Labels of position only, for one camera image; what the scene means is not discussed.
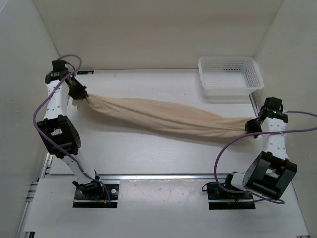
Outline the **beige trousers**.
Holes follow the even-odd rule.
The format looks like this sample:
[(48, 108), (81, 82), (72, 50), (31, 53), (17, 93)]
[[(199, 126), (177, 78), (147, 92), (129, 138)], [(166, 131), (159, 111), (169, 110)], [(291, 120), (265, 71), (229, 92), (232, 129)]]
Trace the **beige trousers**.
[(198, 139), (228, 140), (246, 134), (251, 117), (224, 117), (196, 107), (142, 98), (113, 98), (90, 94), (74, 99), (82, 113), (104, 121), (119, 121), (145, 130)]

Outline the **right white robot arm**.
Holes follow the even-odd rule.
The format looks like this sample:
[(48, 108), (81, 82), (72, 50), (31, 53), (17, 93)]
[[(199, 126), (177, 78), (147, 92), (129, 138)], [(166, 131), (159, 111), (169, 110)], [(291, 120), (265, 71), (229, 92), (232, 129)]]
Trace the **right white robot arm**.
[(297, 172), (297, 165), (290, 162), (283, 131), (288, 116), (283, 112), (282, 100), (269, 97), (260, 108), (258, 117), (245, 124), (247, 134), (277, 132), (262, 136), (262, 151), (245, 173), (232, 172), (222, 186), (223, 194), (234, 198), (240, 191), (252, 191), (267, 198), (278, 200)]

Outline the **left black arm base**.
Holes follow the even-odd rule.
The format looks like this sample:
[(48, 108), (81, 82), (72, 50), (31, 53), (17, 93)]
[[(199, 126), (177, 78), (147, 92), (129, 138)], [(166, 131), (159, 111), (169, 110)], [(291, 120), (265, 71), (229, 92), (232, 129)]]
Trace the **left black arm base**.
[(73, 181), (76, 190), (74, 194), (74, 208), (117, 208), (119, 184), (106, 184), (107, 190), (96, 182), (83, 185)]

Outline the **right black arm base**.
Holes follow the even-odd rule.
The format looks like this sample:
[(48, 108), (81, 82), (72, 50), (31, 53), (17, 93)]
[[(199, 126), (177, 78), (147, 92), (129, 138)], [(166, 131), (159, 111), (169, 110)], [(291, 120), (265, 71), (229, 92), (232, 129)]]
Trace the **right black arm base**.
[(209, 210), (252, 210), (255, 209), (253, 196), (247, 193), (229, 193), (222, 190), (216, 182), (202, 186), (207, 193)]

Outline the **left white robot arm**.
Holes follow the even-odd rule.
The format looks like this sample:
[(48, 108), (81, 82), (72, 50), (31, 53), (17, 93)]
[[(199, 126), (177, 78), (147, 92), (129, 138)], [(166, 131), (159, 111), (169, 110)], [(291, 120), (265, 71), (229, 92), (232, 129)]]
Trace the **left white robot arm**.
[(63, 80), (70, 73), (66, 61), (55, 60), (52, 66), (52, 71), (45, 77), (45, 84), (48, 94), (53, 93), (53, 96), (48, 101), (43, 120), (36, 126), (42, 132), (40, 137), (47, 151), (66, 163), (76, 176), (73, 182), (76, 188), (91, 199), (99, 199), (105, 192), (104, 186), (80, 153), (79, 133), (66, 114), (70, 98), (82, 100), (88, 97), (86, 87), (73, 75)]

